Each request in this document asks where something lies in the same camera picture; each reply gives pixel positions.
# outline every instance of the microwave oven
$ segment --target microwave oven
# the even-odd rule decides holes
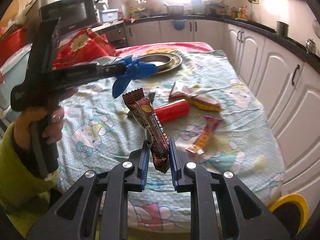
[[[99,23],[100,15],[96,7],[98,1],[99,0],[46,0],[45,5],[32,6],[26,14],[26,44],[33,42],[42,21],[60,18],[61,37]]]
[[[39,9],[41,21],[60,18],[61,36],[100,22],[94,0],[61,0]]]

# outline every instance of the bottle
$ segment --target bottle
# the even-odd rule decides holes
[[[245,19],[248,19],[249,17],[249,10],[248,10],[248,6],[245,6]]]
[[[238,10],[238,18],[241,19],[241,15],[242,15],[242,8],[239,8]]]
[[[236,11],[235,7],[233,7],[232,10],[231,10],[231,18],[232,19],[236,19],[237,18],[237,11]]]
[[[241,19],[246,19],[247,18],[246,14],[247,14],[247,9],[245,7],[242,7]]]

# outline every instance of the yellow object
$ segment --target yellow object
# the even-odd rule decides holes
[[[205,104],[201,104],[199,102],[195,102],[193,100],[190,100],[189,101],[190,104],[196,106],[197,108],[201,109],[201,110],[205,110],[205,111],[216,111],[216,112],[222,112],[223,109],[221,108],[217,108],[217,107],[214,107],[214,106],[208,106],[208,105],[205,105]]]
[[[279,198],[273,205],[271,205],[269,207],[269,210],[273,212],[278,207],[288,202],[295,204],[300,210],[301,221],[300,221],[300,226],[298,230],[298,233],[299,233],[301,229],[303,229],[303,227],[306,225],[309,217],[308,204],[303,196],[299,194],[290,194],[290,195],[283,196]]]
[[[166,49],[149,49],[147,50],[147,54],[153,54],[153,53],[170,53],[172,51],[176,50],[175,48],[166,48]]]

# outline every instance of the cooking pot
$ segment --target cooking pot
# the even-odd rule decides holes
[[[169,16],[183,16],[184,15],[184,5],[175,4],[169,5],[168,3],[164,2],[164,5],[167,7],[167,13]]]

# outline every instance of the blue plastic bag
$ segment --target blue plastic bag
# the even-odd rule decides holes
[[[158,72],[155,64],[142,62],[138,58],[132,61],[132,56],[125,57],[117,63],[124,63],[127,71],[119,76],[112,86],[112,96],[119,97],[125,91],[131,80],[144,79]]]

